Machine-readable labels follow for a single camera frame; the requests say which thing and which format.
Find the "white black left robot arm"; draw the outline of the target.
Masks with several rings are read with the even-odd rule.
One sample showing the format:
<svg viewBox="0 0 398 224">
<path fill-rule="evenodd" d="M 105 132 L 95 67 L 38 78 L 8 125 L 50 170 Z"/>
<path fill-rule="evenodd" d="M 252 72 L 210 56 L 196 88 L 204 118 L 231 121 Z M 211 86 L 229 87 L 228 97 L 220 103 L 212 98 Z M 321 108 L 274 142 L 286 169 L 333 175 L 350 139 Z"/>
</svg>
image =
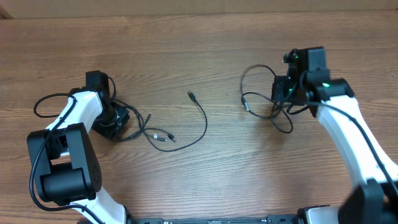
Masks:
<svg viewBox="0 0 398 224">
<path fill-rule="evenodd" d="M 102 186 L 102 173 L 88 133 L 94 129 L 107 139 L 121 134 L 129 120 L 127 109 L 109 91 L 112 79 L 95 70 L 86 85 L 74 88 L 54 122 L 27 137 L 32 169 L 29 191 L 45 211 L 74 209 L 91 223 L 134 223 L 128 209 Z"/>
</svg>

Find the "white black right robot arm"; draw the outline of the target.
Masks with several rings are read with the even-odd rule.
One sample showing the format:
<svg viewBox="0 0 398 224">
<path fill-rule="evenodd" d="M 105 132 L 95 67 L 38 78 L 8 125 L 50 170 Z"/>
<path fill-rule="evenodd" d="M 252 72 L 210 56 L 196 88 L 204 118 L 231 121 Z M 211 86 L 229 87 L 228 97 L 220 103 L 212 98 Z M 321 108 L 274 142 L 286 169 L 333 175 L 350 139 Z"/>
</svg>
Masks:
<svg viewBox="0 0 398 224">
<path fill-rule="evenodd" d="M 367 126 L 348 82 L 330 77 L 325 49 L 293 49 L 283 61 L 287 74 L 274 78 L 272 100 L 278 109 L 291 103 L 310 110 L 335 143 L 353 186 L 340 207 L 301 208 L 296 223 L 397 223 L 397 163 Z"/>
</svg>

